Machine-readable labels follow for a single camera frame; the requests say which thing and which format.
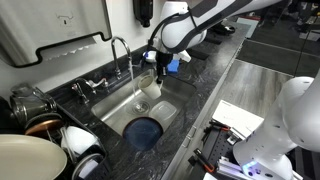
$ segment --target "soap dispenser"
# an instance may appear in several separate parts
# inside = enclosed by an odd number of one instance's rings
[[[133,0],[134,15],[145,28],[150,26],[153,16],[153,0]]]

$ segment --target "kitchen counter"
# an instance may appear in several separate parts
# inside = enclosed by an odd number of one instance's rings
[[[98,89],[96,95],[83,88],[90,100],[86,105],[79,104],[77,94],[71,89],[73,82],[66,83],[49,92],[58,104],[100,138],[103,146],[109,152],[110,164],[113,168],[111,179],[161,179],[229,62],[236,55],[248,31],[247,25],[231,22],[230,24],[236,27],[235,34],[215,37],[222,40],[222,44],[215,45],[202,42],[192,48],[208,53],[210,55],[208,59],[203,61],[192,58],[189,63],[182,62],[180,64],[179,73],[173,76],[194,85],[197,90],[157,144],[149,151],[138,151],[91,113],[91,108],[95,104],[108,95],[112,95],[112,92],[130,81],[127,62],[124,57],[119,59],[119,66],[123,72],[121,80],[117,81],[114,77],[113,62],[82,76],[95,82],[106,77],[110,83],[108,90]],[[208,37],[213,37],[213,34],[208,32]],[[140,60],[144,50],[143,47],[132,53],[134,62]],[[140,69],[134,69],[135,76],[140,73],[142,73]]]

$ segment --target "backsplash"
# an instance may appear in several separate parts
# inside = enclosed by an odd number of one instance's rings
[[[159,23],[165,0],[154,1],[153,18],[149,28],[143,28],[140,22],[135,20],[132,1],[106,0],[106,2],[112,35],[123,37],[133,51],[146,44],[146,40]],[[8,100],[11,95],[10,88],[21,82],[28,82],[43,91],[48,91],[112,61],[111,42],[102,42],[100,37],[95,39],[97,44],[88,49],[36,66],[17,69],[0,61],[0,96]],[[116,44],[116,48],[119,57],[125,53],[122,46]]]

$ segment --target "faucet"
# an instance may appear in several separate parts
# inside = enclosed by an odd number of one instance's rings
[[[112,52],[113,52],[114,65],[116,68],[115,72],[116,72],[117,79],[121,79],[121,71],[119,68],[118,58],[117,58],[117,54],[116,54],[116,50],[115,50],[115,46],[114,46],[116,40],[119,40],[123,44],[123,46],[125,47],[125,49],[127,51],[127,58],[128,58],[128,61],[130,64],[132,64],[132,56],[131,56],[131,51],[130,51],[130,48],[129,48],[127,42],[121,37],[114,36],[111,40],[111,47],[112,47]]]
[[[84,79],[84,78],[77,78],[77,79],[75,80],[75,84],[72,85],[72,89],[75,90],[75,91],[78,93],[78,95],[82,98],[82,100],[83,100],[83,102],[84,102],[85,104],[87,104],[87,103],[89,102],[89,99],[88,99],[88,98],[86,97],[86,95],[83,93],[83,91],[82,91],[82,89],[81,89],[81,86],[80,86],[80,84],[79,84],[80,81],[82,81],[82,82],[84,82],[86,85],[88,85],[88,86],[90,87],[91,92],[92,92],[93,94],[96,94],[96,93],[97,93],[96,90],[95,90],[96,87],[102,85],[103,87],[106,87],[106,88],[107,88],[108,85],[109,85],[106,78],[102,78],[98,83],[94,83],[92,80],[88,80],[88,81],[87,81],[87,80]]]

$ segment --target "drain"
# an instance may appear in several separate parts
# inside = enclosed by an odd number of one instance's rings
[[[144,114],[148,112],[150,109],[150,106],[145,101],[138,101],[132,104],[132,112],[135,114]]]

